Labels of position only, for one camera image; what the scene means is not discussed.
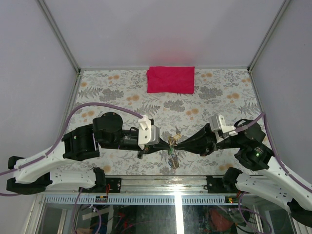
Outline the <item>key yellow tag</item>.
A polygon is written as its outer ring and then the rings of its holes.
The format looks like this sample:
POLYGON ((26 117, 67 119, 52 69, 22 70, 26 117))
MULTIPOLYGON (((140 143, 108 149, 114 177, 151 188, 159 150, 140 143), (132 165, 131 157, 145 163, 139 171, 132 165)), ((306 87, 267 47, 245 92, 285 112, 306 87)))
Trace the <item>key yellow tag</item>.
POLYGON ((168 143, 170 146, 176 145, 177 142, 181 139, 181 131, 176 127, 175 128, 175 135, 168 137, 168 143))

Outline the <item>metal keyring hoop yellow handle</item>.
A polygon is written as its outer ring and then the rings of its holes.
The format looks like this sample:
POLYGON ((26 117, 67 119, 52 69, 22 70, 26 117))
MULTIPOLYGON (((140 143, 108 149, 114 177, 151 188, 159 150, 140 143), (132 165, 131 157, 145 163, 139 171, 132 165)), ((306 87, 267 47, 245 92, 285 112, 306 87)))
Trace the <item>metal keyring hoop yellow handle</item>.
POLYGON ((170 165, 170 167, 172 169, 177 169, 179 167, 178 155, 177 155, 177 153, 175 151, 175 146, 176 145, 170 146, 170 147, 174 148, 174 152, 171 155, 168 154, 170 156, 170 158, 168 159, 168 163, 169 163, 169 165, 170 165))

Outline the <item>green key tag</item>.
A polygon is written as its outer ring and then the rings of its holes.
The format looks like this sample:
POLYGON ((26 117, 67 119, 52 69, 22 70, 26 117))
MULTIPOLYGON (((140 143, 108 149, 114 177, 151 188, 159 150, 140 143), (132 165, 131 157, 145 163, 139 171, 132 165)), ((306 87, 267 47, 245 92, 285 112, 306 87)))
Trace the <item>green key tag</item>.
POLYGON ((169 150, 168 150, 168 154, 171 155, 173 152, 174 152, 174 148, 173 148, 173 147, 170 147, 169 150))

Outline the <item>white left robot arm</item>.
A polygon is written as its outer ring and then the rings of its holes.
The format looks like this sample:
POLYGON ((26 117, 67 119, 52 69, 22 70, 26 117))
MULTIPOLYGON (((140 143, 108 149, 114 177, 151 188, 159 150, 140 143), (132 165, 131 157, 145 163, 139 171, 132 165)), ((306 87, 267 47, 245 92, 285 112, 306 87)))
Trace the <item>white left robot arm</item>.
POLYGON ((136 151, 138 158, 161 150, 169 144, 159 136, 159 128, 146 116, 139 127, 123 129, 123 119, 114 112, 104 113, 91 124, 65 134, 46 153, 30 158, 12 156, 8 168, 13 177, 6 182, 12 195, 34 195, 46 190, 73 190, 83 193, 106 193, 109 186, 105 172, 99 167, 86 171, 67 171, 65 164, 86 161, 100 156, 100 149, 136 151))

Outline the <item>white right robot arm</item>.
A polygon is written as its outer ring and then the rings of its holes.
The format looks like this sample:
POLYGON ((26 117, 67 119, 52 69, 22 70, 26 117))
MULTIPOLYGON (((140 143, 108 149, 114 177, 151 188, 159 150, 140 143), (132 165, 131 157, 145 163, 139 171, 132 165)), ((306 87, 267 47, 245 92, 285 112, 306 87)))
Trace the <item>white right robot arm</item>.
POLYGON ((297 222, 312 225, 312 185, 286 166, 277 154, 263 144, 266 137, 257 120, 241 119, 228 126, 224 116, 214 115, 209 122, 177 149, 207 156, 215 151, 238 148, 234 157, 246 169, 274 184, 253 180, 237 168, 229 168, 222 186, 227 192, 236 189, 268 200, 291 214, 297 222))

